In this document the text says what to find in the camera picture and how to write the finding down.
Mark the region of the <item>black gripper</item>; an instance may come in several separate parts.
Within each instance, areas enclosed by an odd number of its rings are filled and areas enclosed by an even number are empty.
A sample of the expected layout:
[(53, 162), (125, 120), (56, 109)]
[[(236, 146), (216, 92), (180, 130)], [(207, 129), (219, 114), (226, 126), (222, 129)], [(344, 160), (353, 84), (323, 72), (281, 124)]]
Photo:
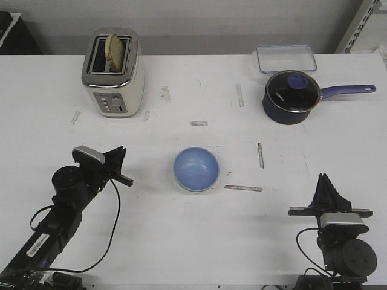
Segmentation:
[(352, 210), (351, 202), (335, 189), (326, 173), (319, 174), (316, 191), (308, 207), (290, 207), (290, 216), (314, 216), (317, 220), (317, 245), (322, 251), (325, 272), (371, 272), (372, 247), (360, 240), (359, 235), (369, 231), (367, 225), (322, 228), (320, 217), (324, 213), (357, 213), (361, 219), (370, 218), (369, 209)]
[(134, 180), (121, 173), (125, 155), (126, 148), (120, 146), (103, 153), (105, 158), (104, 165), (88, 163), (79, 164), (81, 171), (85, 175), (86, 184), (93, 193), (100, 192), (111, 179), (128, 187), (133, 185)]

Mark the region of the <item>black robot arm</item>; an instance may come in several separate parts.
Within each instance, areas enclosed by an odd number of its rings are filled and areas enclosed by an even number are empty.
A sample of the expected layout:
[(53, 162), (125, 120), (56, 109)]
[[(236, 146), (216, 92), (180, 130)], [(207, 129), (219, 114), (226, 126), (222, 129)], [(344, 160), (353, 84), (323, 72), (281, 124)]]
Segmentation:
[(351, 202), (339, 194), (327, 174), (321, 173), (311, 204), (290, 207), (288, 214), (316, 218), (317, 245), (324, 260), (323, 266), (313, 266), (315, 275), (307, 272), (299, 275), (294, 288), (363, 289), (368, 276), (377, 268), (377, 256), (358, 236), (368, 232), (362, 219), (371, 217), (373, 212), (352, 208)]
[(74, 166), (57, 170), (52, 177), (55, 195), (47, 215), (1, 271), (1, 289), (84, 289), (80, 270), (52, 268), (82, 221), (82, 212), (108, 182), (128, 187), (133, 180), (121, 173), (126, 148), (100, 153), (87, 146), (72, 150)]

